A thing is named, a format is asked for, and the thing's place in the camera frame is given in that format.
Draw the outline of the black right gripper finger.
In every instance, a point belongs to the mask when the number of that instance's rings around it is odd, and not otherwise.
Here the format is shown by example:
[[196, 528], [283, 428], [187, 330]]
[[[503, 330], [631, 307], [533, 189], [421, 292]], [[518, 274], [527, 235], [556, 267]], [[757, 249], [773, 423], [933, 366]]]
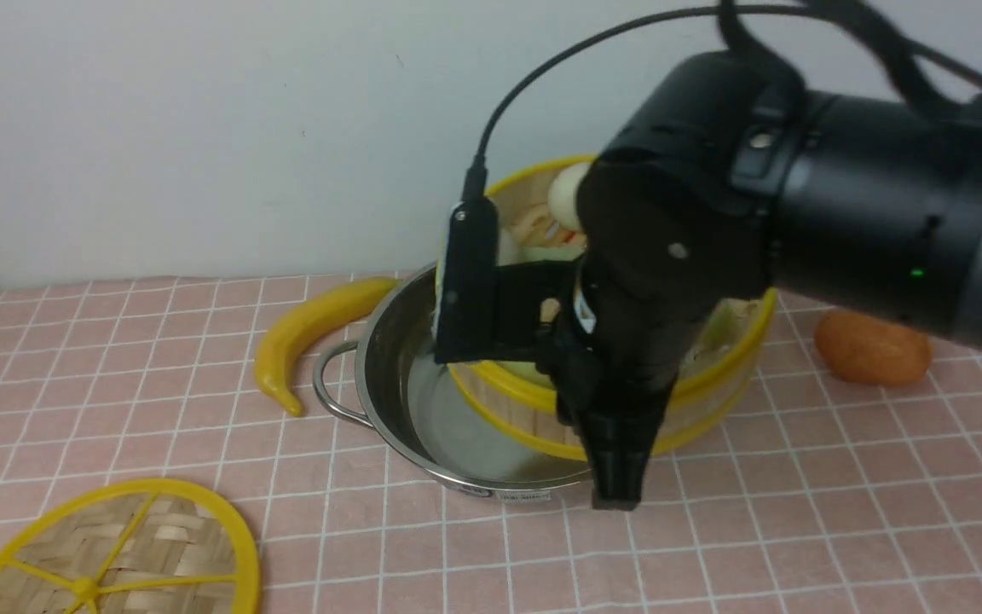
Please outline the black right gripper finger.
[[598, 381], [581, 404], [581, 442], [592, 474], [593, 509], [638, 508], [674, 384], [674, 379], [656, 385], [608, 377]]

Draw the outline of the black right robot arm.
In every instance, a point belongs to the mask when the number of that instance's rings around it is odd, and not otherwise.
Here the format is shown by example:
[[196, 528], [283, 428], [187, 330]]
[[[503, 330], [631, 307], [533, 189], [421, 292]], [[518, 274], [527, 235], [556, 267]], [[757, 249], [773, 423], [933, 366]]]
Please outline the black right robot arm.
[[580, 437], [592, 505], [631, 512], [681, 364], [726, 299], [769, 288], [982, 349], [982, 95], [955, 119], [778, 85], [729, 52], [679, 63], [577, 198], [587, 247], [550, 325], [511, 315]]

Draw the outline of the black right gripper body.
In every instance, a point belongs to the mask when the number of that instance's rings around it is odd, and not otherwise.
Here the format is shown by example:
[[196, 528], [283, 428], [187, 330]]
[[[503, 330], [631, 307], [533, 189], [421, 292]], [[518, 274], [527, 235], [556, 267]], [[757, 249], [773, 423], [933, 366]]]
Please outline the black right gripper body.
[[654, 422], [714, 307], [772, 281], [783, 180], [806, 131], [806, 87], [732, 51], [679, 63], [592, 162], [576, 207], [587, 248], [540, 365], [557, 420]]

